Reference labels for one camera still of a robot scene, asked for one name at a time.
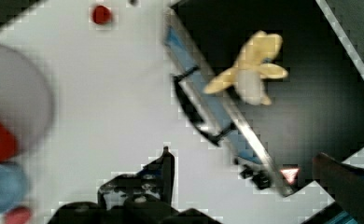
blue object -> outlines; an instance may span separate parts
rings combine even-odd
[[[342,211],[339,215],[327,221],[325,224],[357,224],[357,222],[347,212]]]
[[[14,163],[0,164],[0,214],[16,207],[27,190],[27,178],[20,166]]]

white floor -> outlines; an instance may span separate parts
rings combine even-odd
[[[228,152],[193,134],[172,96],[177,72],[162,42],[170,1],[107,1],[119,22],[98,31],[94,0],[46,1],[0,32],[44,71],[56,118],[44,141],[19,161],[31,180],[31,223],[47,223],[61,205],[96,202],[110,178],[137,172],[169,145],[176,156],[174,207],[195,207],[225,224],[301,223],[333,200],[316,183],[286,199],[238,178]],[[351,159],[364,167],[364,151]]]

yellow stuffed toy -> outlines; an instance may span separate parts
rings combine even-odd
[[[246,103],[270,105],[262,79],[287,77],[287,70],[270,63],[278,54],[282,37],[256,32],[243,46],[233,67],[211,80],[204,93],[212,94],[226,90],[231,85]]]

black tray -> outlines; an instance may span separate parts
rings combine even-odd
[[[300,169],[294,189],[313,181],[316,153],[344,161],[364,147],[364,80],[314,0],[191,0],[173,10],[217,74],[257,30],[283,37],[274,63],[289,77],[266,81],[273,104],[228,92],[277,167]]]

red ball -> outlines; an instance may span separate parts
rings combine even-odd
[[[20,206],[5,214],[5,224],[26,224],[31,218],[31,210]]]
[[[112,20],[112,12],[104,6],[95,7],[92,12],[92,20],[97,24],[106,24]]]

